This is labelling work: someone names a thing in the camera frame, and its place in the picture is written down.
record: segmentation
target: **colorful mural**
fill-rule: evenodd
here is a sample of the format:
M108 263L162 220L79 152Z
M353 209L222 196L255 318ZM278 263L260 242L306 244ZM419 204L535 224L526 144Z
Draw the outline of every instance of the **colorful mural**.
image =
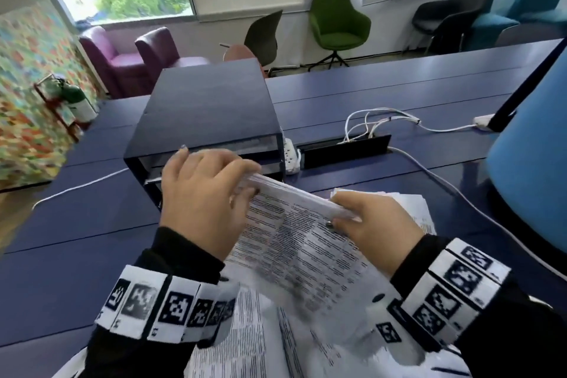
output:
M0 16L0 189L51 180L73 140L33 89L49 73L102 93L53 5L43 0ZM61 109L71 121L68 109Z

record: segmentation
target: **desk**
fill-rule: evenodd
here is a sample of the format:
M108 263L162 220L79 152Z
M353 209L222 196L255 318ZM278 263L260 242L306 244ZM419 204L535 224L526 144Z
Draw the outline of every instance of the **desk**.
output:
M493 113L555 44L354 66L266 83L286 136L296 143L340 136L352 110L374 106L410 109L432 128L455 127L469 124L473 116ZM147 99L107 102L44 194L122 169L129 135ZM407 122L389 123L384 131L393 133L392 145L434 168L481 209L490 211L482 159L494 134L435 134ZM531 294L567 309L567 284L402 156L387 154L329 165L304 171L289 182L322 196L339 186L422 194L439 234L460 236L477 245L514 267L522 287ZM14 362L48 349L50 358L62 363L61 359L81 349L120 270L151 244L158 220L159 213L128 172L34 211L0 260L0 291L17 294L10 305L0 306L0 359L14 356L10 373L19 368L14 376L48 376L54 364L38 371L21 360ZM38 299L45 308L38 308Z

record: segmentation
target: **green chair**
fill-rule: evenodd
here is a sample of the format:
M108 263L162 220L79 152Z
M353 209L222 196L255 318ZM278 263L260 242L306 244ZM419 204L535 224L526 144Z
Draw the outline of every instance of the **green chair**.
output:
M335 59L340 62L339 66L348 67L337 51L351 50L365 43L372 24L370 18L354 9L351 0L313 0L309 23L319 46L333 53L309 67L308 72L329 59L329 69Z

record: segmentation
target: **black sleeve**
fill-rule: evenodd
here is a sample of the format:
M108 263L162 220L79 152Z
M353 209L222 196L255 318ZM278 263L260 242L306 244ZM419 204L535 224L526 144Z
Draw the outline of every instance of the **black sleeve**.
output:
M403 298L449 242L426 235L409 253L391 280ZM530 300L510 273L455 346L475 378L555 376L565 367L567 324L549 306Z
M167 227L158 228L151 249L144 250L134 265L211 284L218 283L224 267L219 259ZM194 348L195 343L130 339L97 326L87 346L81 378L182 378Z

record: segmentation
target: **green fire extinguisher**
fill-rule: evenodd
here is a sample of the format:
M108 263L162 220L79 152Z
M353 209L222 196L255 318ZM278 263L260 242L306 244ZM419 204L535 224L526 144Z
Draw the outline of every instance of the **green fire extinguisher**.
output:
M64 82L61 87L61 97L79 124L90 124L96 118L96 112L81 87Z

